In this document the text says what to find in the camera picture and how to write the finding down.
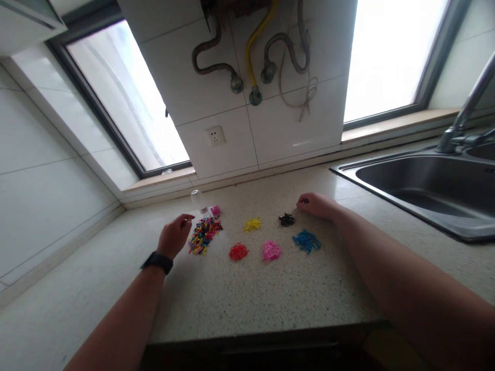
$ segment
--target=kitchen counter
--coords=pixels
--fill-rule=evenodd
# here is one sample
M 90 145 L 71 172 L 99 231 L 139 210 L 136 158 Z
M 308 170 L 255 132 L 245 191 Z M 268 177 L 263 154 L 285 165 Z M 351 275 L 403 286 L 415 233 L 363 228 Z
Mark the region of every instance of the kitchen counter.
M 341 160 L 347 163 L 355 159 Z M 335 227 L 295 210 L 301 193 L 330 195 L 495 305 L 495 244 L 465 245 L 328 170 L 328 163 L 206 192 L 222 208 L 224 230 L 207 256 L 185 248 L 163 287 L 150 343 L 311 330 L 384 320 Z M 193 211 L 188 197 L 125 212 L 0 312 L 1 369 L 63 368 L 156 247 L 164 223 Z M 296 223 L 282 227 L 278 216 Z M 243 232 L 250 217 L 262 229 Z M 322 242 L 306 254 L 292 236 Z M 262 260 L 277 240 L 279 260 Z M 250 250 L 238 262 L 236 242 Z

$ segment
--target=black watch strap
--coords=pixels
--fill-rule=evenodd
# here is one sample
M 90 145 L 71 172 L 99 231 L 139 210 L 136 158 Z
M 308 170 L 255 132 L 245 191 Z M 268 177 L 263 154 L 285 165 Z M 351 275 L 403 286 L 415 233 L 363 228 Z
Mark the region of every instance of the black watch strap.
M 144 269 L 150 265 L 158 265 L 167 275 L 174 266 L 174 261 L 164 255 L 157 254 L 156 251 L 154 251 L 143 263 L 141 269 Z

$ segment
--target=sink basin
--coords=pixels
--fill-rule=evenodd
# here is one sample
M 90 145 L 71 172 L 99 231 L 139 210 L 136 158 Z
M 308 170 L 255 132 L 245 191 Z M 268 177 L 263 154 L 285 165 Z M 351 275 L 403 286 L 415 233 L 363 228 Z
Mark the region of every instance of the sink basin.
M 493 240 L 495 161 L 470 156 L 426 149 L 331 170 L 461 241 Z
M 485 144 L 466 151 L 469 156 L 495 161 L 495 143 Z

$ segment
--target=chrome faucet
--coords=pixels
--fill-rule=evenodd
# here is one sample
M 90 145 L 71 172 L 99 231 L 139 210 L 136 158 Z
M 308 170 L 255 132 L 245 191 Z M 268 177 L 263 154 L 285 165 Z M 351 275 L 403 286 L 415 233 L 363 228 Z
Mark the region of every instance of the chrome faucet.
M 495 52 L 491 55 L 488 63 L 483 69 L 483 72 L 481 72 L 481 75 L 474 85 L 473 90 L 471 90 L 463 109 L 459 112 L 459 115 L 457 115 L 452 126 L 443 133 L 443 137 L 435 149 L 436 152 L 442 154 L 454 154 L 457 146 L 459 145 L 475 147 L 483 144 L 491 136 L 495 135 L 495 129 L 492 129 L 483 135 L 464 136 L 465 123 L 469 116 L 473 113 L 494 74 Z

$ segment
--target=pink object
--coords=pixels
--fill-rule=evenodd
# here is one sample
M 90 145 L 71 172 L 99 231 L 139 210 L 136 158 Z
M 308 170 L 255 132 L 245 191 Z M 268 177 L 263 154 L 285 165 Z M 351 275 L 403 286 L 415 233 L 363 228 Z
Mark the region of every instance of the pink object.
M 210 208 L 210 211 L 211 211 L 211 213 L 212 213 L 214 216 L 218 216 L 218 215 L 220 215 L 220 206 L 218 206 L 218 205 L 212 206 L 212 207 Z
M 276 241 L 266 241 L 263 244 L 263 260 L 272 261 L 280 258 L 282 249 Z

